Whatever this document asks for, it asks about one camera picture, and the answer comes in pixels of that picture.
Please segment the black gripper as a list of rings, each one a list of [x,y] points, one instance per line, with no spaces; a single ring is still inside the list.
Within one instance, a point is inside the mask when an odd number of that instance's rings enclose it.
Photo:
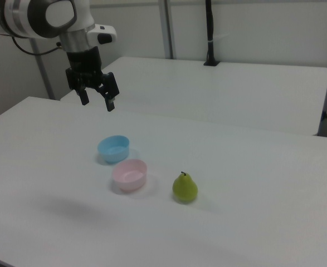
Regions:
[[[118,85],[112,72],[101,71],[101,57],[98,47],[83,52],[67,52],[70,68],[66,77],[71,90],[76,90],[83,106],[89,103],[86,87],[96,89],[105,100],[106,108],[111,112],[119,94]]]

